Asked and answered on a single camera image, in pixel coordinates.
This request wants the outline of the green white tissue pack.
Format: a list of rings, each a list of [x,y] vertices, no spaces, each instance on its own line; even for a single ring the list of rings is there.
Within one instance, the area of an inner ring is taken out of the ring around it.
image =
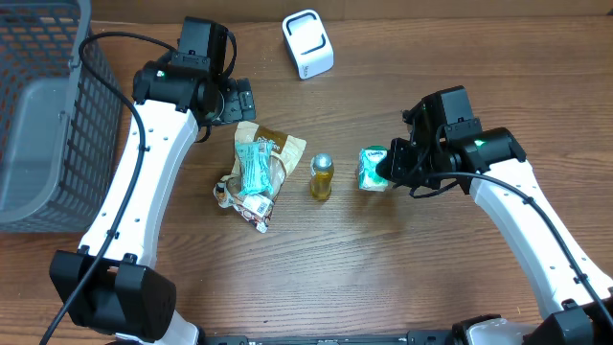
[[[384,192],[389,181],[376,172],[378,163],[387,156],[387,150],[382,146],[370,146],[361,149],[358,155],[356,177],[358,188],[369,192]]]

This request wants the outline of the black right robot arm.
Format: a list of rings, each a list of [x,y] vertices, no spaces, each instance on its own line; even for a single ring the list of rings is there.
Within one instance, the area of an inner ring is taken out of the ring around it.
[[[609,344],[612,279],[583,251],[541,191],[511,132],[482,128],[461,85],[423,97],[402,113],[409,136],[392,141],[379,176],[433,197],[454,187],[490,217],[533,290],[542,321],[499,314],[454,324],[436,344]]]

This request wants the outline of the teal wipes packet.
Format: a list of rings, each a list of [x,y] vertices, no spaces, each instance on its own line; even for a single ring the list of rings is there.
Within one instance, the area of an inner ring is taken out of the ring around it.
[[[269,167],[272,149],[272,144],[267,141],[235,142],[240,167],[240,196],[274,192]]]

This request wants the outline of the yellow drink bottle silver cap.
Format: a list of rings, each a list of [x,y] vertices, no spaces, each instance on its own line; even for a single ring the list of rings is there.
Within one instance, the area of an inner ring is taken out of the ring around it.
[[[317,200],[327,200],[331,194],[334,166],[328,153],[318,153],[310,161],[310,192]]]

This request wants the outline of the small brown snack packet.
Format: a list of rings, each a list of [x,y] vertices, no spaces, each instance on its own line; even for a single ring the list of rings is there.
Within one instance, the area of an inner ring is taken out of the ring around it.
[[[218,181],[213,189],[221,208],[233,208],[260,233],[266,233],[274,208],[274,200],[265,195],[240,196],[238,178]]]

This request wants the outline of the brown Panera snack bag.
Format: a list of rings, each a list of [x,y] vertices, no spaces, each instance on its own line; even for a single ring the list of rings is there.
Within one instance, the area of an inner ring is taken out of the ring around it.
[[[300,162],[307,142],[303,139],[253,122],[239,123],[234,137],[234,150],[235,142],[250,143],[256,141],[267,141],[273,146],[269,167],[274,192],[272,194],[261,193],[260,195],[275,199],[284,181],[292,174]],[[241,188],[240,167],[236,150],[234,156],[234,166],[228,175],[222,177],[222,180],[226,181],[233,177],[238,178],[238,184]]]

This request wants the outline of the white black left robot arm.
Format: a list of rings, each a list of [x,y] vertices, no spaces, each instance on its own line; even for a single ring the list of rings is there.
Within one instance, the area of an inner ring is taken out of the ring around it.
[[[149,61],[124,97],[130,132],[102,208],[74,252],[58,251],[50,278],[60,314],[121,344],[202,344],[156,269],[161,222],[191,145],[214,126],[256,116],[248,80],[234,80],[237,43],[211,20],[188,17],[175,45]]]

